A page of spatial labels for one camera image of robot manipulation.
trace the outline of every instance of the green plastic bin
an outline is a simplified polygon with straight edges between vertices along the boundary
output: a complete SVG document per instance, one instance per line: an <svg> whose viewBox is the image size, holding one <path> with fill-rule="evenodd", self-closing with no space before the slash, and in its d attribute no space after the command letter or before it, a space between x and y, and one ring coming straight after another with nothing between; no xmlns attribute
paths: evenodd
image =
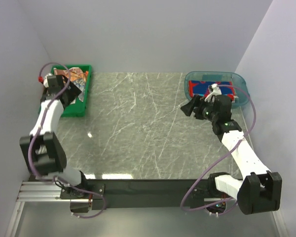
<svg viewBox="0 0 296 237"><path fill-rule="evenodd" d="M81 64L81 65L74 65L74 64L66 64L66 67L68 69L70 68L81 68L82 71L85 73L88 71L88 77L87 77L87 83L85 85L85 92L84 92L84 99L83 102L81 102L79 99L75 100L75 103L72 105L68 105L65 108L65 111L61 115L61 117L83 117L85 115L85 109L87 108L87 98L88 98L88 92L89 92L89 85L91 80L91 74L92 74L92 67L91 65ZM64 67L59 65L53 65L51 68L51 73L54 74L54 68L65 70Z"/></svg>

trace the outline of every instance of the white wall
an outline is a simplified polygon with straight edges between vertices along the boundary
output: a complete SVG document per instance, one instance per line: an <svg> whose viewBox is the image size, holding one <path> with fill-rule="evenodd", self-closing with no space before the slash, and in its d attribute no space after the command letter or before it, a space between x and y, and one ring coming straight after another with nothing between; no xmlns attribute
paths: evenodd
<svg viewBox="0 0 296 237"><path fill-rule="evenodd" d="M40 67L48 56L16 0L0 0L0 237L4 236L23 179L19 139L35 124Z"/></svg>
<svg viewBox="0 0 296 237"><path fill-rule="evenodd" d="M234 72L272 0L19 0L50 58L99 72Z"/></svg>
<svg viewBox="0 0 296 237"><path fill-rule="evenodd" d="M296 237L296 0L273 1L236 72L257 107L255 151L283 178L281 209Z"/></svg>

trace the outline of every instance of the marble tabletop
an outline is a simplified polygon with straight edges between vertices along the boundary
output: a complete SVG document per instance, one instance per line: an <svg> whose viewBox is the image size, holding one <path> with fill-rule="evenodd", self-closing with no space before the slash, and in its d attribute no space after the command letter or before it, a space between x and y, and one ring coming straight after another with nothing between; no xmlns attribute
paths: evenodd
<svg viewBox="0 0 296 237"><path fill-rule="evenodd" d="M195 179L227 152L209 121L180 106L185 73L94 73L86 115L61 118L57 136L68 164L89 178ZM232 117L246 130L240 108ZM228 157L211 173L241 178Z"/></svg>

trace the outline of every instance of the marble table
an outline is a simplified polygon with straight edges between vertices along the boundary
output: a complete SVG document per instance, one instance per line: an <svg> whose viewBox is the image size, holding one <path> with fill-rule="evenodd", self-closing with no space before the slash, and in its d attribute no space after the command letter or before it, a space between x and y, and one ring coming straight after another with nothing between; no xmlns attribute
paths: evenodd
<svg viewBox="0 0 296 237"><path fill-rule="evenodd" d="M68 164L89 178L194 179L227 149L209 121L180 106L185 73L94 73L86 115L62 118L57 136ZM233 119L246 130L240 108ZM241 173L228 157L212 169Z"/></svg>

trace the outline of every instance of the cable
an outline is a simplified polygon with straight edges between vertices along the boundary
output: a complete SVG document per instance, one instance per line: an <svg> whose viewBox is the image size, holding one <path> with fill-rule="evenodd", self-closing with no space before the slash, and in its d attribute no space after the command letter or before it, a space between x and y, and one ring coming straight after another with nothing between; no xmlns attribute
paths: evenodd
<svg viewBox="0 0 296 237"><path fill-rule="evenodd" d="M237 86L234 86L234 85L218 85L218 87L233 87L239 91L241 91L248 99L249 99L249 102L252 106L252 110L253 110L253 121L252 121L252 125L251 127L248 129L247 132L244 133L244 137L247 136L251 131L252 129L254 128L255 124L256 124L256 120L257 120L257 112L256 112L256 108L255 108L255 105L253 104L253 101L252 99L250 98L250 96L241 88L237 87ZM213 205L216 205L216 204L219 204L219 203L222 203L224 201L229 201L231 199L233 199L232 197L229 197L229 198L226 198L226 199L223 199L223 200L220 200L220 201L216 201L216 202L213 202L211 204L208 204L208 205L205 205L205 206L200 206L200 207L197 207L197 208L186 208L184 207L184 203L186 201L186 199L188 198L188 196L191 194L191 192L194 190L194 188L196 187L196 185L201 181L201 179L204 178L204 176L215 166L217 165L219 162L221 162L223 159L225 159L226 157L228 157L229 155L231 155L231 153L233 153L237 148L238 146L240 145L240 143L242 142L242 140L239 140L237 142L237 144L235 145L234 148L232 148L227 154L225 154L224 156L222 156L221 158L219 158L217 161L215 161L213 164L211 164L202 174L201 176L194 182L194 184L189 188L189 190L187 191L187 193L184 195L182 201L181 201L181 205L180 205L180 208L183 210L183 211L198 211L198 210L202 210L206 207L209 207L209 206L213 206Z"/></svg>
<svg viewBox="0 0 296 237"><path fill-rule="evenodd" d="M50 65L50 64L57 64L57 65L60 65L60 66L64 67L64 68L69 72L68 68L67 68L65 65L62 65L62 64L60 64L60 63L53 63L53 62L51 62L51 63L46 63L46 64L41 68L41 70L39 71L39 76L38 76L38 80L39 80L39 81L40 81L41 78L42 78L42 77L41 77L41 73L42 73L43 69L44 69L46 66ZM43 125L44 125L44 122L45 122L45 119L46 119L46 115L47 115L47 112L48 112L48 109L49 109L50 105L51 105L51 104L52 104L52 103L53 103L53 102L54 102L54 101L55 101L55 100L56 100L56 99L57 99L62 93L64 93L64 91L68 88L68 86L69 86L69 84L70 84L70 79L71 79L71 75L70 75L70 72L69 72L68 80L67 80L67 83L65 84L64 88L62 88L62 89L61 89L61 90L60 90L60 91L54 96L54 98L51 99L51 101L48 103L46 109L44 110L44 112L43 112L43 116L42 116L42 119L41 119L41 122L40 122L40 125L39 125L39 127L38 127L37 132L35 133L34 137L32 138L32 140L31 140L31 142L30 142L30 146L29 146L29 150L28 150L29 166L30 166L30 168L31 168L31 171L32 171L33 175L35 175L35 176L38 177L41 181L46 182L46 183L50 183L50 181L42 178L41 174L37 171L37 169L35 168L35 165L34 165L34 163L33 163L33 158L32 158L33 145L34 145L35 140L37 139L37 137L38 137L38 135L39 135L39 133L40 133L40 131L41 131ZM100 194L95 193L95 192L91 192L91 191L87 191L87 190L79 189L79 188L77 188L77 187L75 187L75 186L69 184L69 182L66 181L65 179L62 179L62 178L60 178L60 177L58 177L58 176L54 176L53 179L52 179L52 183L55 182L55 184L56 184L56 181L60 181L60 182L62 182L63 184L67 185L67 187L71 187L71 188L73 188L73 189L75 189L75 190L77 190L77 191L79 191L79 192L83 192L83 193L87 193L87 194L92 194L92 195L97 196L97 197L99 197L99 198L101 198L101 199L103 200L103 206L102 206L102 209L101 209L98 213L96 213L95 215L92 215L92 216L80 216L80 215L78 215L78 214L76 214L76 213L73 213L74 216L76 216L76 217L78 217L78 218L81 218L81 219L90 219L90 218L93 218L93 217L96 217L96 216L100 215L100 214L106 209L107 202L106 202L106 200L105 200L105 198L104 198L103 195L100 195Z"/></svg>

